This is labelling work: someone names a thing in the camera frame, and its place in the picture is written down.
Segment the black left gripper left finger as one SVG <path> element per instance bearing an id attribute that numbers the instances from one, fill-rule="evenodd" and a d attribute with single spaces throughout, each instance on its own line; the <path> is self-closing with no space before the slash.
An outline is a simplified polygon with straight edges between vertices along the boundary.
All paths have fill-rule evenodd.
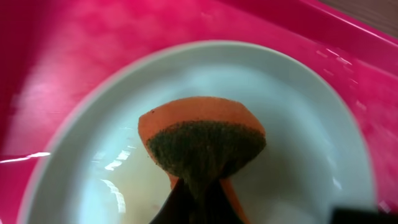
<path id="1" fill-rule="evenodd" d="M 183 179 L 178 179 L 158 214 L 150 224 L 189 224 L 196 209 L 194 198 Z"/>

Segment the orange green sponge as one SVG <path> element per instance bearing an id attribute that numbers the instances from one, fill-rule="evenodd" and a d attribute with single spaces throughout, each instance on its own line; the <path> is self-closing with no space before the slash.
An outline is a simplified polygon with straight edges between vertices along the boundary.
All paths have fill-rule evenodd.
<path id="1" fill-rule="evenodd" d="M 178 179 L 188 186 L 196 205 L 190 223 L 199 223 L 198 199 L 217 180 L 238 217 L 248 223 L 229 178 L 264 150 L 266 132 L 242 103 L 212 96 L 171 101 L 142 115 L 138 133 L 171 189 Z"/>

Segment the light blue plate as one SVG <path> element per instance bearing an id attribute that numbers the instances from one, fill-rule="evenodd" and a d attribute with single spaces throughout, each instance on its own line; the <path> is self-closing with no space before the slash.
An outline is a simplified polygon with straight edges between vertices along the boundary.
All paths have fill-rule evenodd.
<path id="1" fill-rule="evenodd" d="M 336 207 L 376 208 L 363 137 L 322 78 L 272 49 L 207 41 L 141 59 L 85 99 L 38 163 L 17 221 L 149 223 L 170 181 L 139 117 L 189 96 L 238 101 L 266 130 L 266 148 L 231 178 L 250 223 L 328 223 Z"/>

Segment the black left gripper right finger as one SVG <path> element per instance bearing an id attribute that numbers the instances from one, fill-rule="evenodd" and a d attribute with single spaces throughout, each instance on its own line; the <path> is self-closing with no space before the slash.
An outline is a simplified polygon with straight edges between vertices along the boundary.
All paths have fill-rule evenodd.
<path id="1" fill-rule="evenodd" d="M 243 224 L 229 203 L 220 182 L 213 182 L 198 199 L 200 224 Z"/>

